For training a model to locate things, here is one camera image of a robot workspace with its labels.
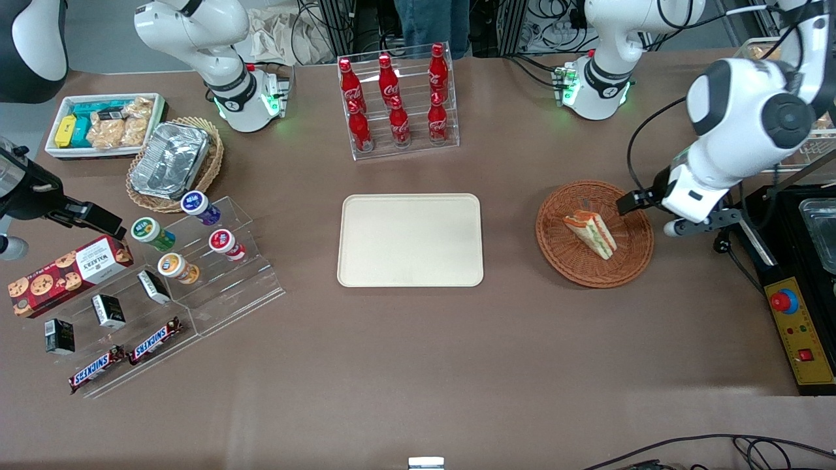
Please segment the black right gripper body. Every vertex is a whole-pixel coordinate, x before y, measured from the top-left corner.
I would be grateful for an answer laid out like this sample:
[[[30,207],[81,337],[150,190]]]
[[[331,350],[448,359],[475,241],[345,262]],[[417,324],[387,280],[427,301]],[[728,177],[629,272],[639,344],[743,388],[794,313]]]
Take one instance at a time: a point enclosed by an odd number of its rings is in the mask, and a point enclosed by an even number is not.
[[[2,149],[1,215],[17,220],[51,217],[66,206],[57,176],[27,158],[24,149]]]

